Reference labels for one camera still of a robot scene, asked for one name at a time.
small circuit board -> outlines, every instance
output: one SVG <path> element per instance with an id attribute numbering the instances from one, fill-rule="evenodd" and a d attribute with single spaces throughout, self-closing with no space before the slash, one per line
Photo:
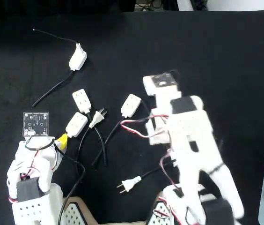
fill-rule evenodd
<path id="1" fill-rule="evenodd" d="M 49 135 L 49 112 L 24 112 L 23 137 Z"/>

black cable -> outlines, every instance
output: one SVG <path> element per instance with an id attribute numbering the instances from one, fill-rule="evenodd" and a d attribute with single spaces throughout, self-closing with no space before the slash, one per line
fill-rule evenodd
<path id="1" fill-rule="evenodd" d="M 64 200 L 64 202 L 63 202 L 63 204 L 61 206 L 61 210 L 60 210 L 59 217 L 58 217 L 58 225 L 60 225 L 62 213 L 63 213 L 63 211 L 64 211 L 64 209 L 66 207 L 66 203 L 67 203 L 68 199 L 70 198 L 70 196 L 72 195 L 72 193 L 74 192 L 74 190 L 76 189 L 76 187 L 79 185 L 79 183 L 83 179 L 83 177 L 85 175 L 85 167 L 82 165 L 82 163 L 74 160 L 73 158 L 71 158 L 68 155 L 66 155 L 65 153 L 63 153 L 56 145 L 55 145 L 55 150 L 57 152 L 59 152 L 63 157 L 67 158 L 68 160 L 72 161 L 73 163 L 78 164 L 82 168 L 82 174 L 81 174 L 81 176 L 79 177 L 79 179 L 77 180 L 77 182 L 73 185 L 72 189 L 70 190 L 70 192 L 66 196 L 66 199 Z"/>
<path id="2" fill-rule="evenodd" d="M 46 149 L 46 148 L 49 148 L 51 145 L 53 145 L 54 144 L 54 142 L 55 142 L 55 138 L 52 138 L 52 140 L 50 141 L 50 143 L 48 143 L 47 145 L 45 145 L 45 146 L 41 146 L 41 147 L 39 147 L 39 148 L 30 148 L 30 147 L 28 147 L 27 145 L 29 144 L 29 142 L 31 141 L 31 139 L 33 138 L 33 137 L 37 137 L 37 136 L 31 136 L 27 141 L 26 141 L 26 143 L 25 143 L 25 148 L 27 148 L 27 149 L 29 149 L 30 151 L 39 151 L 39 150 L 43 150 L 43 149 Z"/>
<path id="3" fill-rule="evenodd" d="M 149 110 L 149 108 L 148 108 L 147 104 L 145 103 L 145 101 L 141 100 L 140 103 L 143 105 L 143 107 L 145 108 L 147 114 L 150 116 L 151 115 L 151 110 Z"/>
<path id="4" fill-rule="evenodd" d="M 139 7 L 141 7 L 142 10 L 146 9 L 148 11 L 154 11 L 153 9 L 147 7 L 147 6 L 149 6 L 148 4 L 145 4 L 144 6 L 142 6 L 142 5 L 136 3 L 136 5 L 139 6 Z"/>
<path id="5" fill-rule="evenodd" d="M 87 117 L 89 119 L 89 121 L 91 122 L 91 116 L 90 116 L 90 113 L 87 113 Z M 100 138 L 100 141 L 101 141 L 101 144 L 102 144 L 102 150 L 103 150 L 103 158 L 104 158 L 104 165 L 107 165 L 107 156 L 106 156 L 106 149 L 105 149 L 105 143 L 104 143 L 104 140 L 102 138 L 102 135 L 100 134 L 100 132 L 98 131 L 98 129 L 96 127 L 94 127 L 96 133 L 98 134 L 99 138 Z"/>
<path id="6" fill-rule="evenodd" d="M 80 145 L 79 145 L 79 148 L 78 148 L 78 151 L 77 151 L 77 161 L 79 161 L 81 146 L 82 146 L 82 143 L 84 141 L 84 138 L 86 137 L 86 134 L 88 133 L 89 130 L 90 130 L 90 127 L 87 128 L 87 130 L 85 131 L 84 135 L 81 138 Z M 79 175 L 78 165 L 76 166 L 76 171 L 77 171 L 77 174 Z"/>
<path id="7" fill-rule="evenodd" d="M 164 163 L 164 164 L 163 164 L 163 167 L 168 166 L 168 165 L 171 165 L 171 164 L 173 164 L 175 161 L 176 161 L 176 160 L 174 159 L 174 160 L 171 160 L 171 161 L 168 162 L 168 163 Z M 141 177 L 142 179 L 144 179 L 144 178 L 147 177 L 148 175 L 150 175 L 150 174 L 152 174 L 152 173 L 154 173 L 154 172 L 156 172 L 156 171 L 158 171 L 158 170 L 161 170 L 161 167 L 160 167 L 160 166 L 159 166 L 159 167 L 156 167 L 156 168 L 153 169 L 153 170 L 150 170 L 150 171 L 146 172 L 145 174 L 141 175 L 140 177 Z"/>
<path id="8" fill-rule="evenodd" d="M 142 121 L 145 121 L 147 119 L 150 119 L 150 110 L 148 108 L 148 106 L 146 105 L 145 101 L 141 100 L 141 104 L 143 105 L 143 107 L 145 108 L 147 114 L 148 114 L 148 117 L 145 117 L 144 119 L 140 120 L 139 122 L 142 122 Z M 120 125 L 121 121 L 123 121 L 123 119 L 125 119 L 124 117 L 122 117 L 118 122 L 117 124 L 114 126 L 114 128 L 111 130 L 111 132 L 109 133 L 108 137 L 106 138 L 105 140 L 105 145 L 108 143 L 108 141 L 111 139 L 111 137 L 114 135 L 116 129 L 118 128 L 118 126 Z M 92 166 L 95 167 L 95 169 L 97 168 L 98 166 L 98 162 L 99 162 L 99 159 L 101 158 L 102 156 L 102 153 L 103 153 L 103 149 L 101 149 L 97 156 L 95 157 L 94 161 L 92 162 Z"/>
<path id="9" fill-rule="evenodd" d="M 45 97 L 47 97 L 48 95 L 50 95 L 62 83 L 64 83 L 68 79 L 70 79 L 72 77 L 72 75 L 74 75 L 74 71 L 71 70 L 70 74 L 65 79 L 63 79 L 59 83 L 55 84 L 50 90 L 48 90 L 44 95 L 42 95 L 35 103 L 33 103 L 32 108 L 35 107 L 38 103 L 40 103 Z"/>
<path id="10" fill-rule="evenodd" d="M 120 125 L 121 121 L 123 121 L 124 117 L 122 117 L 114 126 L 114 128 L 111 130 L 111 132 L 109 133 L 108 137 L 105 140 L 105 145 L 108 143 L 108 141 L 110 140 L 110 138 L 114 135 L 116 129 L 118 128 L 118 126 Z M 99 151 L 99 153 L 97 154 L 97 156 L 95 157 L 94 161 L 92 162 L 92 166 L 95 166 L 95 168 L 97 167 L 97 163 L 99 162 L 99 159 L 101 158 L 101 155 L 103 153 L 103 148 L 101 148 L 101 150 Z"/>
<path id="11" fill-rule="evenodd" d="M 56 35 L 54 35 L 54 34 L 51 34 L 51 33 L 49 33 L 49 32 L 43 31 L 43 30 L 34 29 L 34 28 L 33 28 L 32 30 L 33 30 L 33 31 L 38 31 L 38 32 L 40 32 L 40 33 L 43 33 L 43 34 L 50 35 L 50 36 L 52 36 L 52 37 L 55 37 L 55 38 L 58 38 L 58 39 L 61 39 L 61 40 L 65 40 L 65 41 L 71 41 L 71 42 L 74 42 L 75 44 L 77 44 L 77 43 L 78 43 L 77 41 L 75 41 L 75 40 L 73 40 L 73 39 L 64 38 L 64 37 L 59 37 L 59 36 L 56 36 Z"/>

white wall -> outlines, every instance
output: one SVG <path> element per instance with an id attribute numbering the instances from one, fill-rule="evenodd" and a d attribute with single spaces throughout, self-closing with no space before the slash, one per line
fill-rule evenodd
<path id="1" fill-rule="evenodd" d="M 208 0 L 209 11 L 264 10 L 264 0 Z"/>

black table cloth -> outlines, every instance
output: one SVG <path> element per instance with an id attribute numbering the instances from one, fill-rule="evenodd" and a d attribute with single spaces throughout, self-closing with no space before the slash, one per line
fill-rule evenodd
<path id="1" fill-rule="evenodd" d="M 79 41 L 88 54 L 72 81 L 36 108 L 32 103 L 69 72 L 75 45 L 32 27 Z M 58 137 L 78 111 L 72 93 L 84 88 L 93 109 L 108 111 L 98 129 L 104 138 L 120 119 L 133 93 L 151 106 L 142 77 L 177 69 L 184 95 L 205 104 L 221 155 L 245 208 L 242 224 L 258 224 L 264 174 L 264 12 L 164 12 L 113 15 L 10 18 L 0 21 L 0 225 L 13 224 L 7 200 L 6 172 L 22 140 L 22 113 L 49 111 L 50 135 Z M 141 106 L 135 118 L 147 115 Z M 81 135 L 69 140 L 74 156 Z M 75 195 L 81 196 L 99 223 L 145 220 L 155 196 L 169 181 L 157 172 L 120 195 L 116 186 L 158 166 L 162 146 L 119 129 L 107 145 L 109 166 L 90 165 L 100 149 L 95 132 L 83 144 L 87 173 Z M 174 179 L 175 169 L 169 169 Z M 66 195 L 77 177 L 63 160 L 54 173 Z"/>

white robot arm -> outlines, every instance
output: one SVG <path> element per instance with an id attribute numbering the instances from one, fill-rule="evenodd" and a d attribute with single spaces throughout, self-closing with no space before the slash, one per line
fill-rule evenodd
<path id="1" fill-rule="evenodd" d="M 61 154 L 55 146 L 66 151 L 67 137 L 62 136 L 42 150 L 38 149 L 55 140 L 48 136 L 34 136 L 19 142 L 15 159 L 7 172 L 9 201 L 16 225 L 56 225 L 62 205 L 61 188 L 51 183 L 53 172 L 61 162 Z"/>
<path id="2" fill-rule="evenodd" d="M 198 177 L 205 171 L 219 187 L 223 199 L 232 208 L 234 218 L 243 217 L 244 209 L 228 167 L 223 163 L 213 137 L 213 129 L 207 113 L 203 110 L 203 102 L 197 96 L 182 97 L 177 90 L 177 83 L 171 73 L 146 76 L 143 79 L 148 95 L 156 97 L 156 108 L 151 114 L 165 114 L 165 122 L 158 117 L 146 124 L 148 134 L 166 127 L 162 134 L 150 137 L 150 144 L 170 143 L 171 157 L 176 159 L 180 172 L 180 185 L 183 197 L 174 195 L 168 204 L 176 211 L 179 221 L 185 221 L 185 207 L 181 200 L 200 225 L 206 224 L 206 215 L 198 195 Z M 190 143 L 197 145 L 194 152 Z"/>

